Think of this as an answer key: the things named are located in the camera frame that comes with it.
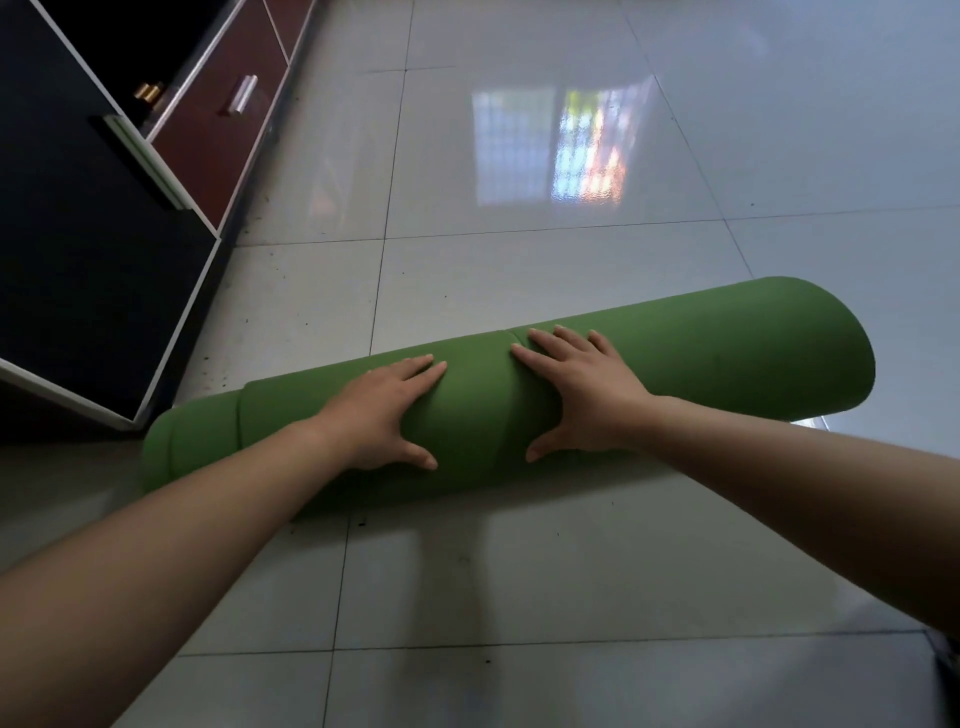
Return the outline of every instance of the floor tile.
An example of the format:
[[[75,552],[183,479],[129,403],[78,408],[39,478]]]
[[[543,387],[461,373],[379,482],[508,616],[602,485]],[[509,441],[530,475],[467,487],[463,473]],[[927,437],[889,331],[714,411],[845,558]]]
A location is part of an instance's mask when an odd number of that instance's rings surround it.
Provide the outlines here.
[[[355,514],[336,647],[916,627],[703,486],[625,462]]]
[[[321,9],[309,63],[346,71],[402,71],[413,0],[333,0]]]
[[[407,72],[387,237],[718,218],[636,48]]]
[[[309,63],[258,172],[237,244],[382,238],[402,88],[401,71],[352,74]]]
[[[740,220],[757,276],[812,280],[870,336],[876,385],[831,429],[960,457],[960,208]]]
[[[332,649],[347,517],[284,526],[181,654]]]
[[[634,42],[615,0],[417,0],[407,67],[590,64]]]
[[[178,402],[366,356],[382,240],[237,248]]]
[[[327,728],[934,728],[919,634],[337,652]]]
[[[0,448],[0,571],[133,502],[140,443]]]
[[[388,240],[373,350],[749,277],[721,222]]]
[[[329,652],[178,657],[116,725],[315,728],[329,673]]]
[[[960,203],[950,0],[627,0],[726,217]]]

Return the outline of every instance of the black cabinet door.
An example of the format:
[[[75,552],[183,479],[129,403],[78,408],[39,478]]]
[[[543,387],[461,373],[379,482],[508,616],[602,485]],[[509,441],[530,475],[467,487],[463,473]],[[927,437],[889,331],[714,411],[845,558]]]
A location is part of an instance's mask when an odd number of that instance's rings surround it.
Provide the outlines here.
[[[0,0],[0,359],[132,419],[215,236],[114,113],[29,0]]]

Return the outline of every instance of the left hand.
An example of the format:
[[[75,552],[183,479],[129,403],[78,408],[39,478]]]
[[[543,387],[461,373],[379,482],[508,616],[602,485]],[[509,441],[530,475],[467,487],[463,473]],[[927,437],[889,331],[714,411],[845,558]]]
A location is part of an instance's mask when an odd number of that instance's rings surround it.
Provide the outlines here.
[[[436,470],[436,458],[400,434],[403,413],[446,371],[445,361],[422,371],[432,361],[433,354],[427,354],[372,369],[349,382],[305,423],[323,427],[336,447],[344,449],[346,468],[369,471],[410,463]]]

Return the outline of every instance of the hand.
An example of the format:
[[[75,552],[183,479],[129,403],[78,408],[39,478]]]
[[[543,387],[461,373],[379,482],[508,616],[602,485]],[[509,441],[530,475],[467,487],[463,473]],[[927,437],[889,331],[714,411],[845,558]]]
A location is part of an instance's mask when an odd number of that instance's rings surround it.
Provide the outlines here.
[[[656,401],[605,336],[584,338],[557,325],[552,334],[531,328],[531,341],[549,356],[513,344],[514,356],[550,381],[564,400],[560,424],[527,449],[532,463],[559,449],[629,449],[636,426]]]
[[[436,470],[436,458],[400,434],[403,413],[446,371],[445,361],[421,371],[431,361],[433,354],[427,354],[372,369],[349,382],[307,422],[331,433],[344,451],[345,468],[369,471],[398,462]]]

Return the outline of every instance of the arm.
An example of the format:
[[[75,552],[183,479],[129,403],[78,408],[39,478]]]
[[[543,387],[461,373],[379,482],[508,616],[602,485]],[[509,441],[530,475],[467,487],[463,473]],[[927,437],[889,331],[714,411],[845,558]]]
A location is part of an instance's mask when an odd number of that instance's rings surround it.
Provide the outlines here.
[[[400,418],[445,371],[367,372],[315,417],[196,471],[0,576],[0,724],[109,725],[276,531],[347,468],[437,467]]]
[[[960,635],[960,461],[655,397],[592,331],[531,331],[514,355],[564,399],[530,461],[557,449],[645,451],[904,612]]]

